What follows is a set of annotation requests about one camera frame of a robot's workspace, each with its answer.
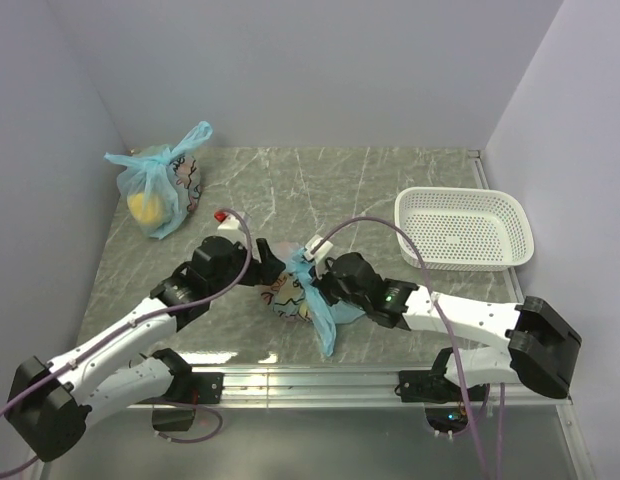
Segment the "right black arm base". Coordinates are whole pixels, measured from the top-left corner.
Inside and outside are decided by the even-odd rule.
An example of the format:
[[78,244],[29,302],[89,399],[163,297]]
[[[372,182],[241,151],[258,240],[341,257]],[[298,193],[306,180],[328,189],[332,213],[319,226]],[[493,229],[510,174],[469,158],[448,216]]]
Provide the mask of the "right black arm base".
[[448,436],[459,434],[468,423],[460,388],[445,378],[452,357],[452,348],[444,348],[429,370],[401,370],[394,389],[403,403],[423,403],[427,425]]

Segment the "blue plastic bag with print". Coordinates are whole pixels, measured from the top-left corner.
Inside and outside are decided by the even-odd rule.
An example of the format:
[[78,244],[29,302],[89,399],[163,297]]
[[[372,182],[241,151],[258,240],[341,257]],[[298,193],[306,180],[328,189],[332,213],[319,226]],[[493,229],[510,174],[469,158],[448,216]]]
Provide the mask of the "blue plastic bag with print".
[[337,326],[351,324],[364,315],[358,307],[339,301],[329,305],[311,285],[310,264],[302,259],[304,249],[297,243],[278,243],[274,255],[285,264],[283,272],[269,286],[259,288],[261,299],[279,317],[313,325],[325,357],[334,353]]

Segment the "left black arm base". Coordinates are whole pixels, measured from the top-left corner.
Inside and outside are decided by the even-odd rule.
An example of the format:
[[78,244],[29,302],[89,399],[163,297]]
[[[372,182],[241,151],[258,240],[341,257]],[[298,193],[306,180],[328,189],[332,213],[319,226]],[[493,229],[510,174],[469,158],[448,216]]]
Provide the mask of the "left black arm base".
[[[165,394],[151,400],[154,434],[177,444],[204,442],[218,435],[224,420],[213,406],[221,401],[223,380],[224,375],[219,372],[189,373],[177,377]],[[199,414],[216,421],[209,432],[195,438],[172,436],[172,433],[189,432]]]

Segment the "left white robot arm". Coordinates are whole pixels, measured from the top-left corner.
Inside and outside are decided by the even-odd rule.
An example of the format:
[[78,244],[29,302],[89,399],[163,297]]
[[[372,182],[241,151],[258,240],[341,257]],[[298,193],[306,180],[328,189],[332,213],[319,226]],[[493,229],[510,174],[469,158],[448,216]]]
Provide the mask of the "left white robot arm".
[[205,238],[124,318],[69,352],[47,362],[31,357],[17,368],[4,417],[40,460],[61,457],[91,426],[132,404],[198,398],[192,367],[174,350],[131,361],[233,286],[268,286],[284,271],[265,239],[257,239],[255,252],[247,246]]

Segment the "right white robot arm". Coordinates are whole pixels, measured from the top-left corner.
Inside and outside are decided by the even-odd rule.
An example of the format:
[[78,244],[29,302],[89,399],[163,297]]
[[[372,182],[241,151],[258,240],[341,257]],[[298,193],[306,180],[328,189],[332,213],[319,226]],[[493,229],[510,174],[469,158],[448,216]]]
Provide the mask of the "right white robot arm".
[[439,398],[496,383],[520,383],[550,399],[569,395],[582,338],[541,298],[490,303],[430,293],[382,278],[357,252],[321,261],[313,284],[329,303],[356,306],[382,327],[452,333],[478,343],[476,349],[445,349],[437,356],[429,381]]

